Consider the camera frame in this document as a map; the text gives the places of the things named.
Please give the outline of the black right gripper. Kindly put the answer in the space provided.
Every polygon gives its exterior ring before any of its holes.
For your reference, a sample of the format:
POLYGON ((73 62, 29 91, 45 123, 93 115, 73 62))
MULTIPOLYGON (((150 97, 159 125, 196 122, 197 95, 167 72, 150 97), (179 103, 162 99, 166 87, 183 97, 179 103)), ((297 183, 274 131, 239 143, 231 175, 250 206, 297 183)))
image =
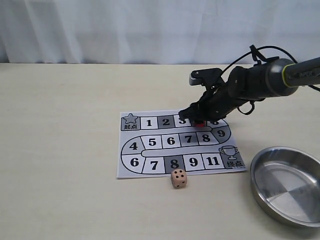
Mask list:
POLYGON ((195 122, 217 122, 242 105, 261 102, 270 96, 266 83, 266 65, 250 68, 236 66, 227 81, 216 87, 206 88, 197 101, 197 106, 189 106, 178 112, 181 120, 195 122))

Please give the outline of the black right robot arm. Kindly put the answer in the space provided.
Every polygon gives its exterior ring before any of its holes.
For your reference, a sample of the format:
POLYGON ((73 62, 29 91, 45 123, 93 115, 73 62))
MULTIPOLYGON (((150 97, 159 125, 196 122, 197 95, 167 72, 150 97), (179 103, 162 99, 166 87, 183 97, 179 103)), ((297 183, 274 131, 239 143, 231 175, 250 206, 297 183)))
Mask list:
POLYGON ((219 76, 222 73, 219 68, 211 68, 210 73, 210 80, 197 76, 195 72, 191 74, 189 83, 203 85, 206 90, 198 101, 179 111, 181 120, 188 119, 195 125, 205 121, 217 122, 246 103, 286 97, 295 93, 300 86, 318 85, 320 59, 294 63, 279 58, 250 68, 236 66, 227 81, 219 76))

